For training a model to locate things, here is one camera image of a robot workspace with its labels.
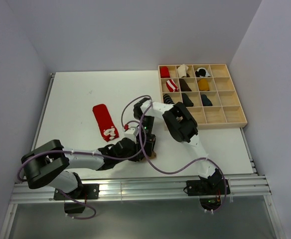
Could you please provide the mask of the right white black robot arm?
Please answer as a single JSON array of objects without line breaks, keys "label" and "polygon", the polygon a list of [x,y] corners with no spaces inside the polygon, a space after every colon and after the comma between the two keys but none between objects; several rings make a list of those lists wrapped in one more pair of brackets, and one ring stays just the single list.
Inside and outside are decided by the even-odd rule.
[{"label": "right white black robot arm", "polygon": [[187,169],[194,163],[198,163],[199,187],[192,188],[204,195],[212,195],[217,192],[227,195],[230,193],[230,186],[221,168],[211,159],[204,150],[198,133],[198,124],[186,106],[178,102],[174,105],[154,102],[151,98],[145,97],[134,105],[134,118],[139,120],[139,126],[151,131],[154,119],[164,121],[171,137],[181,143],[195,159],[188,162],[182,168],[167,172],[156,167],[146,156],[146,160],[156,171],[165,175],[174,175]]}]

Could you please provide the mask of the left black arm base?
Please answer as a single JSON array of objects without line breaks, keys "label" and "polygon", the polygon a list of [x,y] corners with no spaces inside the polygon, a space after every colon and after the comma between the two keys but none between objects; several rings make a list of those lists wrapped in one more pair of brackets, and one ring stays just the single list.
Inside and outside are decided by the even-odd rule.
[{"label": "left black arm base", "polygon": [[99,184],[83,184],[82,187],[70,193],[62,192],[55,189],[53,200],[54,201],[71,201],[64,203],[64,212],[67,214],[81,214],[85,210],[88,200],[96,200],[99,197]]}]

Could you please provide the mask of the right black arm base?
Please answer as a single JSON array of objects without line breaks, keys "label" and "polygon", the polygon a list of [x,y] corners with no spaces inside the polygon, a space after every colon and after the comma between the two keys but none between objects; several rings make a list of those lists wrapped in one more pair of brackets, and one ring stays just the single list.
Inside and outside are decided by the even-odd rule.
[{"label": "right black arm base", "polygon": [[208,179],[200,178],[199,180],[188,180],[183,188],[184,193],[191,196],[207,196],[200,198],[200,205],[207,211],[215,211],[222,205],[221,196],[231,193],[228,180],[221,179],[218,182],[211,182]]}]

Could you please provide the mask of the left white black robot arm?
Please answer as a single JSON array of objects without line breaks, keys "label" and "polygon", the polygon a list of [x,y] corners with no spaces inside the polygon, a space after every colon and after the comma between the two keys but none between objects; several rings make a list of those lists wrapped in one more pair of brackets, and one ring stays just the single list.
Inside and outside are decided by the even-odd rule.
[{"label": "left white black robot arm", "polygon": [[54,139],[24,155],[20,170],[24,171],[30,189],[49,185],[77,199],[83,193],[82,182],[77,173],[68,169],[105,171],[126,160],[139,162],[144,158],[141,146],[125,137],[116,144],[92,151],[78,151],[65,148]]}]

